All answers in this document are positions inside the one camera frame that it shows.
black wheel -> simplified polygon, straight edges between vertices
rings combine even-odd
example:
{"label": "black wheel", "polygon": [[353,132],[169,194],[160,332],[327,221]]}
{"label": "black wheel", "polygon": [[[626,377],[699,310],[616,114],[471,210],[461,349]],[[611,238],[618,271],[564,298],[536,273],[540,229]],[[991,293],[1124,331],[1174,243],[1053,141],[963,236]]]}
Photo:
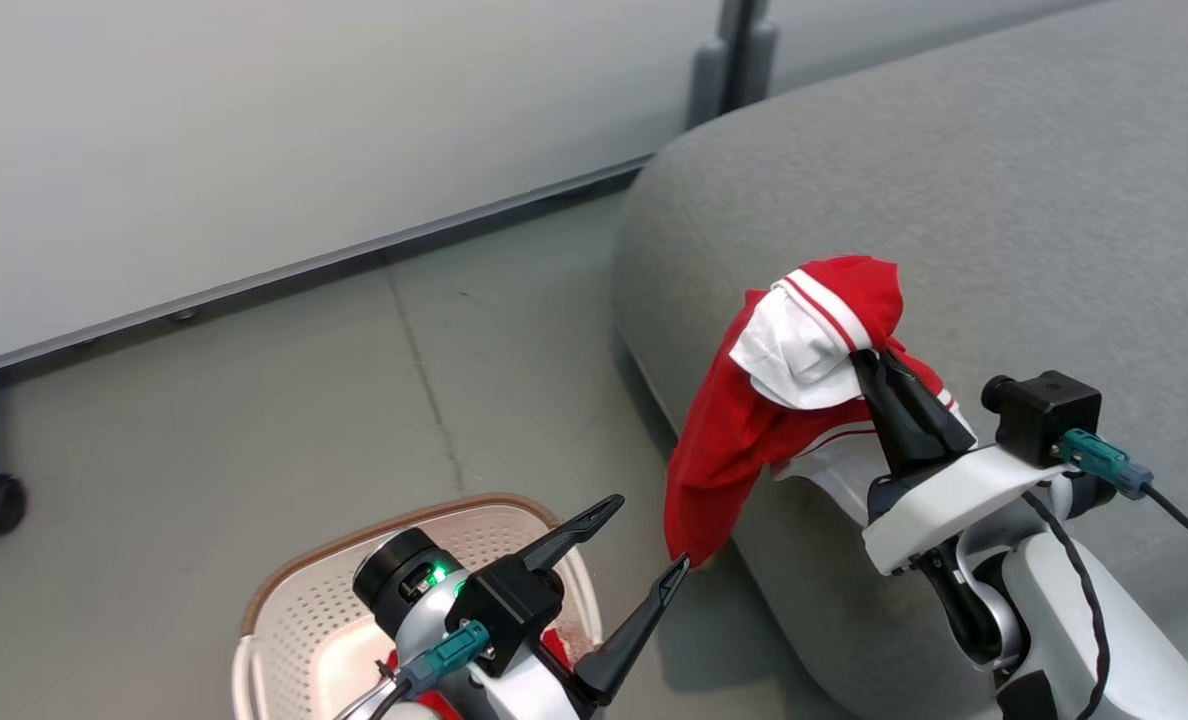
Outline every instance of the black wheel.
{"label": "black wheel", "polygon": [[18,478],[0,475],[0,536],[12,532],[26,516],[26,486]]}

wall baseboard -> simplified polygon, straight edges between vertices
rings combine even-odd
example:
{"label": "wall baseboard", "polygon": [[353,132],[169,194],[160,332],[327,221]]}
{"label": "wall baseboard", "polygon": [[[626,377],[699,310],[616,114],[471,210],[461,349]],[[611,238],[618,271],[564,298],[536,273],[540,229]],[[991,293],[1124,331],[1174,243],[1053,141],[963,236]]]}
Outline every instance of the wall baseboard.
{"label": "wall baseboard", "polygon": [[[316,288],[326,282],[333,282],[366,269],[400,260],[405,255],[419,254],[444,245],[470,240],[479,234],[493,232],[526,222],[568,206],[579,204],[586,196],[604,195],[628,187],[639,169],[652,159],[645,154],[612,168],[595,170],[593,173],[570,178],[568,181],[523,192],[514,197],[493,202],[435,220],[435,222],[417,225],[403,232],[379,236],[375,240],[360,242],[329,252],[329,254],[310,258],[301,263],[270,270],[266,273],[230,282],[223,286],[211,288],[182,299],[164,302],[147,309],[124,315],[121,318],[83,328],[81,331],[64,334],[45,342],[23,347],[20,350],[6,352],[0,355],[0,384],[10,386],[24,379],[53,372],[63,366],[77,364],[89,356],[95,341],[101,341],[101,352],[116,350],[151,337],[177,331],[187,327],[188,320],[195,316],[227,315],[242,307],[260,304],[277,297],[293,295]],[[380,258],[378,252],[385,251]]]}

white basket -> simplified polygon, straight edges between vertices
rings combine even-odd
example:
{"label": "white basket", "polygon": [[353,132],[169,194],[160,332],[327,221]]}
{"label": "white basket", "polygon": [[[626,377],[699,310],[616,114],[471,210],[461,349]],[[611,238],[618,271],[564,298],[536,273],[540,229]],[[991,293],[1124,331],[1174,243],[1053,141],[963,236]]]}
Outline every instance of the white basket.
{"label": "white basket", "polygon": [[[236,720],[333,720],[379,680],[393,642],[350,588],[378,544],[421,528],[467,569],[514,552],[556,528],[541,505],[518,495],[480,495],[405,514],[287,562],[252,598],[232,674]],[[554,627],[579,659],[604,642],[589,571],[571,550],[556,570],[567,588]]]}

gray fabric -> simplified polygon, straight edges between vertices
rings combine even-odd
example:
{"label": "gray fabric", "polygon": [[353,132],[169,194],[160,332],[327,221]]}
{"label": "gray fabric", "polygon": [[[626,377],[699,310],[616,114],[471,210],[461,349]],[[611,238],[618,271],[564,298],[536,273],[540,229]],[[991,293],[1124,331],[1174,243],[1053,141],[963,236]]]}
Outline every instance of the gray fabric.
{"label": "gray fabric", "polygon": [[[963,400],[1057,368],[1188,509],[1188,0],[1116,0],[792,91],[700,127],[631,191],[617,322],[681,427],[741,305],[838,252],[901,264],[901,337]],[[1119,500],[1073,532],[1159,625],[1188,533]],[[860,716],[992,716],[917,577],[881,579],[802,482],[737,544],[809,671]]]}

white stripe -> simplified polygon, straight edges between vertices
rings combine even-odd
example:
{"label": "white stripe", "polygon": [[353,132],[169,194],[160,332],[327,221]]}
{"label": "white stripe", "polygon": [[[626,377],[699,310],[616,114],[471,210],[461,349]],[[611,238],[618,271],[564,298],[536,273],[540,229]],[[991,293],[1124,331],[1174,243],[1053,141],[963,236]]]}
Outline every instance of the white stripe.
{"label": "white stripe", "polygon": [[[949,406],[950,400],[954,400],[954,398],[950,397],[950,391],[948,389],[942,389],[942,391],[937,393],[936,398],[937,400],[941,400],[941,405],[946,406]],[[963,427],[966,427],[966,421],[963,418],[959,419],[962,421]],[[817,448],[820,448],[827,442],[830,442],[832,438],[840,436],[840,434],[842,432],[865,432],[865,430],[873,430],[873,429],[874,429],[874,423],[873,421],[868,419],[859,421],[859,423],[843,423],[841,425],[835,425],[821,432],[816,438],[813,440],[813,442],[809,442],[808,446],[803,448],[803,450],[800,450],[800,454],[795,455],[795,457],[803,457],[804,455],[810,454],[810,451],[817,450]]]}
{"label": "white stripe", "polygon": [[804,272],[803,269],[795,270],[789,274],[792,282],[798,283],[800,288],[803,288],[803,292],[807,292],[813,297],[813,301],[819,302],[821,307],[833,315],[834,320],[842,326],[845,333],[849,334],[851,342],[857,347],[857,350],[861,350],[865,347],[873,347],[873,341],[868,340],[868,333],[865,331],[865,324],[860,322],[857,314],[847,307],[846,302],[838,297],[829,288],[823,286],[821,282],[813,278],[811,274]]}
{"label": "white stripe", "polygon": [[840,436],[842,432],[867,432],[873,429],[874,423],[870,423],[868,419],[859,421],[859,423],[843,423],[841,425],[835,425],[826,430],[826,432],[821,432],[813,442],[808,443],[808,447],[800,450],[800,454],[795,455],[795,457],[803,457],[804,455],[808,455],[809,451],[817,450],[821,446],[830,442],[832,438]]}
{"label": "white stripe", "polygon": [[965,430],[972,432],[972,437],[977,441],[972,443],[972,447],[979,447],[981,444],[981,438],[977,436],[975,430],[972,429],[972,423],[969,423],[968,419],[966,419],[966,416],[963,416],[963,406],[954,402],[954,396],[950,396],[950,389],[941,389],[941,392],[937,393],[936,398],[937,400],[941,400],[941,405],[949,408],[950,415],[954,415],[954,419],[959,421],[960,424],[963,424]]}

